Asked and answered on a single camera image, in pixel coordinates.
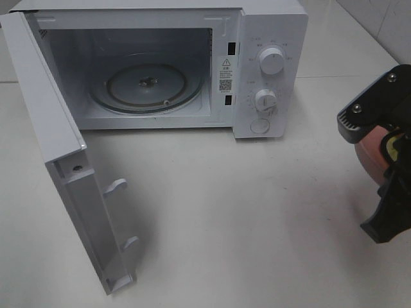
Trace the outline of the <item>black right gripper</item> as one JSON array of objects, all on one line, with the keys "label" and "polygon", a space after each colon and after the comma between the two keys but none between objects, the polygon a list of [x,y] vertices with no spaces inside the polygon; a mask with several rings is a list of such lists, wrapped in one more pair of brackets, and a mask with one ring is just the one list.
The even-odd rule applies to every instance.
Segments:
[{"label": "black right gripper", "polygon": [[387,137],[402,137],[394,144],[398,159],[391,161],[385,183],[378,189],[379,196],[389,196],[382,197],[374,214],[360,225],[375,243],[387,243],[410,229],[410,97],[394,107],[387,119],[383,125],[389,130]]}]

